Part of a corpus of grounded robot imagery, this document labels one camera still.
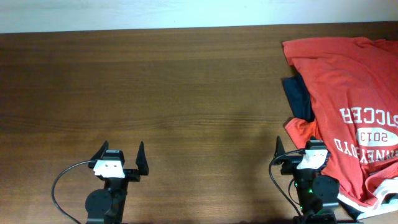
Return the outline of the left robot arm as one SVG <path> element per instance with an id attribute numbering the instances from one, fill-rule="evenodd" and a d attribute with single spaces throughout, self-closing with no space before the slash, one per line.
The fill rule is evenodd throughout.
<path id="1" fill-rule="evenodd" d="M 124 168 L 121 150 L 110 149 L 105 141 L 88 163 L 94 175 L 104 182 L 104 187 L 87 196 L 85 209 L 89 224 L 118 224 L 123 221 L 127 189 L 130 182 L 139 182 L 149 175 L 144 143 L 141 142 L 136 157 L 136 169 Z"/>

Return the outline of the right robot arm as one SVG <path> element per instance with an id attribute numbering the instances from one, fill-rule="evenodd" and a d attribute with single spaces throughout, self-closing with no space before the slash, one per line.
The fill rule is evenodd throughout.
<path id="1" fill-rule="evenodd" d="M 271 181 L 279 192 L 288 200 L 297 212 L 292 222 L 305 223 L 336 223 L 334 214 L 338 208 L 340 183 L 338 180 L 322 175 L 331 153 L 322 140 L 311 137 L 302 149 L 287 152 L 282 140 L 278 136 L 274 157 L 269 164 L 269 173 L 272 166 L 281 166 L 282 175 L 292 176 L 289 186 L 295 187 L 298 202 L 295 203 L 291 194 L 285 193 L 271 175 Z"/>

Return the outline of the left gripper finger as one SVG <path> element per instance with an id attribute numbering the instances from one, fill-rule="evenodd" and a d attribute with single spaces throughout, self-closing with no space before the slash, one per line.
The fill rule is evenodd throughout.
<path id="1" fill-rule="evenodd" d="M 144 142 L 141 141 L 136 157 L 136 165 L 140 175 L 149 175 L 149 166 L 146 159 Z"/>
<path id="2" fill-rule="evenodd" d="M 109 142 L 105 141 L 103 143 L 103 145 L 100 147 L 100 149 L 91 158 L 91 161 L 97 161 L 97 160 L 101 159 L 103 154 L 105 153 L 105 151 L 108 149 L 109 149 Z"/>

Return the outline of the red soccer t-shirt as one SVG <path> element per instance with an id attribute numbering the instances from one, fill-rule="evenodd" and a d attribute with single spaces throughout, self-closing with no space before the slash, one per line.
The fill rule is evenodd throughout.
<path id="1" fill-rule="evenodd" d="M 339 180 L 340 194 L 354 203 L 374 205 L 381 182 L 397 177 L 397 42 L 323 37 L 283 47 L 315 114 L 285 130 L 298 148 L 321 139 L 331 153 L 323 174 Z"/>

